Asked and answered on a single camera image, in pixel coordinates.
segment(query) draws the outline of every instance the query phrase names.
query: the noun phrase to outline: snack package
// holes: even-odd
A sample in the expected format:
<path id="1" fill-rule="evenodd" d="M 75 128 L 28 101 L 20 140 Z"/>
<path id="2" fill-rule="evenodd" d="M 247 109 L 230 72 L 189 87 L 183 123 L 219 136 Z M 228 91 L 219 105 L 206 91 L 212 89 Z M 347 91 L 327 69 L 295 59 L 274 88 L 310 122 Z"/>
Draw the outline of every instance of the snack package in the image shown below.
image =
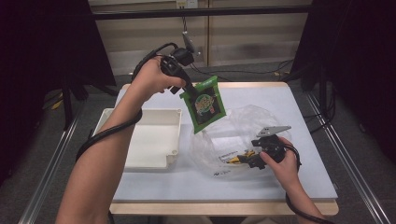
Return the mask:
<path id="1" fill-rule="evenodd" d="M 184 99 L 194 125 L 194 133 L 200 132 L 210 123 L 226 115 L 221 101 L 218 77 L 213 76 L 194 87 L 198 94 L 190 95 L 187 92 L 180 94 Z"/>

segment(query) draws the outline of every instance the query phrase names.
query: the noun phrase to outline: hand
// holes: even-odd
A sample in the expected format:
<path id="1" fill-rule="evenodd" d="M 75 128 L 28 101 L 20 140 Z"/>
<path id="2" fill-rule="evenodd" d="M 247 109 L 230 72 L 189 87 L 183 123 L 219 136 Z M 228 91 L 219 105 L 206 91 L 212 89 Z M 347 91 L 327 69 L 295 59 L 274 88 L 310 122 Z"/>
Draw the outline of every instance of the hand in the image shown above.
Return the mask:
<path id="1" fill-rule="evenodd" d="M 279 137 L 279 140 L 284 144 L 292 146 L 292 143 L 283 137 Z M 283 189 L 288 190 L 296 185 L 300 185 L 300 180 L 297 175 L 297 159 L 292 151 L 286 150 L 285 159 L 280 163 L 274 161 L 265 152 L 261 152 L 260 156 L 262 157 L 262 160 L 265 161 L 271 169 L 273 169 L 274 174 Z"/>
<path id="2" fill-rule="evenodd" d="M 140 69 L 131 86 L 138 88 L 144 100 L 147 101 L 151 95 L 161 92 L 170 86 L 183 88 L 186 82 L 179 77 L 169 77 L 161 71 L 161 56 L 148 60 Z"/>

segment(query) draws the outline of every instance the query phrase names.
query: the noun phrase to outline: white power outlet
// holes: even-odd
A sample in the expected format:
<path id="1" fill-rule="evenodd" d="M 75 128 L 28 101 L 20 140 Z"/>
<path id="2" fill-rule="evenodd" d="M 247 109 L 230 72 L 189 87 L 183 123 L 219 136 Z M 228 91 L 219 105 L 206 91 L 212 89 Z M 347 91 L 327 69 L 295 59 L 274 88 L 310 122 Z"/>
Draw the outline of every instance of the white power outlet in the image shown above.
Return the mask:
<path id="1" fill-rule="evenodd" d="M 176 0 L 176 8 L 198 8 L 198 0 Z"/>

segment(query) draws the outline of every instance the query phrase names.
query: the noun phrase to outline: forearm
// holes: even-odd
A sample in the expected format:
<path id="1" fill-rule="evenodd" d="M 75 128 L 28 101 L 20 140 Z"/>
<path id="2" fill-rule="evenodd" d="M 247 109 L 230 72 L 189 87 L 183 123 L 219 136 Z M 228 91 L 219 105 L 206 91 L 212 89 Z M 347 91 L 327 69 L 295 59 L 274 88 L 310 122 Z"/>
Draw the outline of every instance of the forearm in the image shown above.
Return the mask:
<path id="1" fill-rule="evenodd" d="M 318 208 L 306 194 L 300 182 L 288 186 L 287 188 L 285 188 L 285 190 L 288 193 L 292 205 L 298 210 L 313 217 L 323 218 L 323 215 L 320 213 Z M 300 216 L 297 216 L 297 218 L 300 224 L 316 223 Z"/>
<path id="2" fill-rule="evenodd" d="M 133 119 L 145 98 L 130 88 L 100 132 Z M 106 214 L 120 183 L 134 126 L 111 134 L 90 147 L 70 175 L 57 222 L 106 223 Z"/>

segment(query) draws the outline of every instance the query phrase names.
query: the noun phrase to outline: human arm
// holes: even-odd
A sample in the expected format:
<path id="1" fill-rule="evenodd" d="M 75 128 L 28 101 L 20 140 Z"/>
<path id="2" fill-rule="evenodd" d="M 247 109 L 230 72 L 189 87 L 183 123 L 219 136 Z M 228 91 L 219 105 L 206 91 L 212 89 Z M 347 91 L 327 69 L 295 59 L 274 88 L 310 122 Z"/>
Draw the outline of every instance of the human arm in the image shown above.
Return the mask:
<path id="1" fill-rule="evenodd" d="M 159 57 L 149 60 L 99 132 L 133 119 L 151 95 L 169 86 L 184 87 L 185 81 L 164 75 Z M 107 223 L 133 131 L 131 126 L 111 134 L 82 154 L 69 177 L 57 223 Z"/>
<path id="2" fill-rule="evenodd" d="M 279 140 L 282 141 L 284 144 L 292 146 L 291 142 L 283 137 L 279 137 Z M 265 152 L 261 152 L 260 156 L 272 168 L 282 188 L 289 195 L 291 203 L 298 210 L 313 217 L 324 218 L 318 208 L 306 194 L 300 182 L 297 173 L 297 160 L 291 150 L 286 151 L 285 159 L 283 159 L 283 161 L 280 163 L 275 162 Z M 316 223 L 300 216 L 297 216 L 297 218 L 300 224 Z"/>

